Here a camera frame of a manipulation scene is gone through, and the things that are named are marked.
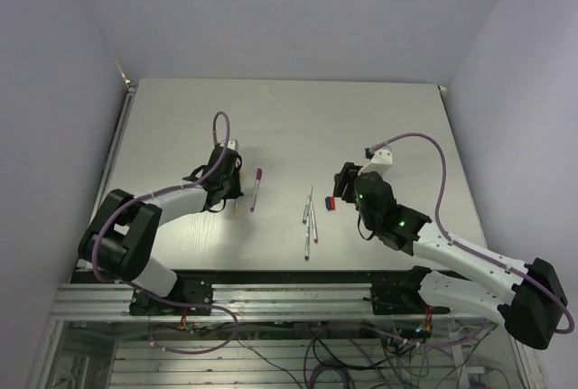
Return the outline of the purple marker pen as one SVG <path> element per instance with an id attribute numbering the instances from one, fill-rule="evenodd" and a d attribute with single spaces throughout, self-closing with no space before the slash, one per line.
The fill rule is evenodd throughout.
<path id="1" fill-rule="evenodd" d="M 256 203 L 257 203 L 257 198 L 258 198 L 258 192 L 259 192 L 259 188 L 260 188 L 260 183 L 262 180 L 262 175 L 263 175 L 263 170 L 261 168 L 257 168 L 256 169 L 256 179 L 255 179 L 255 184 L 254 184 L 254 188 L 253 188 L 253 194 L 252 194 L 252 199 L 251 199 L 251 204 L 249 207 L 250 212 L 255 212 L 256 210 Z"/>

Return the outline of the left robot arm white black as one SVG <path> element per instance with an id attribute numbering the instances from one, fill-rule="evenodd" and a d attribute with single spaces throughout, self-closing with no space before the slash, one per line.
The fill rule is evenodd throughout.
<path id="1" fill-rule="evenodd" d="M 160 190 L 144 199 L 123 190 L 105 197 L 80 239 L 79 258 L 152 293 L 152 303 L 164 314 L 183 305 L 177 273 L 151 257 L 159 227 L 184 216 L 212 212 L 243 195 L 242 157 L 233 139 L 214 147 L 209 163 L 193 170 L 174 190 Z"/>

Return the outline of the green marker pen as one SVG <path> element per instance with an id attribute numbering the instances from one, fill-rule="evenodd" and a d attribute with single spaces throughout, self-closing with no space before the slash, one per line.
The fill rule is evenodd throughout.
<path id="1" fill-rule="evenodd" d="M 308 217 L 310 214 L 311 203 L 312 203 L 312 194 L 313 194 L 313 185 L 310 187 L 309 193 L 307 195 L 307 199 L 304 204 L 303 208 L 303 215 L 302 215 L 302 223 L 305 225 L 307 224 Z"/>

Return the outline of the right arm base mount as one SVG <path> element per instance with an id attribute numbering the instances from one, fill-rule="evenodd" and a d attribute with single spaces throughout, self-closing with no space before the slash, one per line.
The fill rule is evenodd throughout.
<path id="1" fill-rule="evenodd" d="M 420 296 L 424 278 L 434 271 L 414 266 L 409 271 L 371 272 L 368 302 L 374 315 L 425 314 L 428 304 Z"/>

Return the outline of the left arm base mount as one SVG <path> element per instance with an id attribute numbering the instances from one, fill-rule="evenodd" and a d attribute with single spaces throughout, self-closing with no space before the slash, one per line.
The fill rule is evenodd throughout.
<path id="1" fill-rule="evenodd" d="M 213 289 L 199 278 L 179 278 L 172 291 L 161 301 L 144 292 L 134 292 L 129 305 L 131 316 L 163 317 L 208 316 L 213 302 Z"/>

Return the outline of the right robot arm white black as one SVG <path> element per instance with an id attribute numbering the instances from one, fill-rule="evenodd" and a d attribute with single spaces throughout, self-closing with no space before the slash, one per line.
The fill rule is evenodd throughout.
<path id="1" fill-rule="evenodd" d="M 375 168 L 344 163 L 334 176 L 332 194 L 355 206 L 358 223 L 371 238 L 456 274 L 412 268 L 397 293 L 404 310 L 464 310 L 503 326 L 527 347 L 549 347 L 568 304 L 550 263 L 541 258 L 526 263 L 451 237 L 424 213 L 399 204 Z"/>

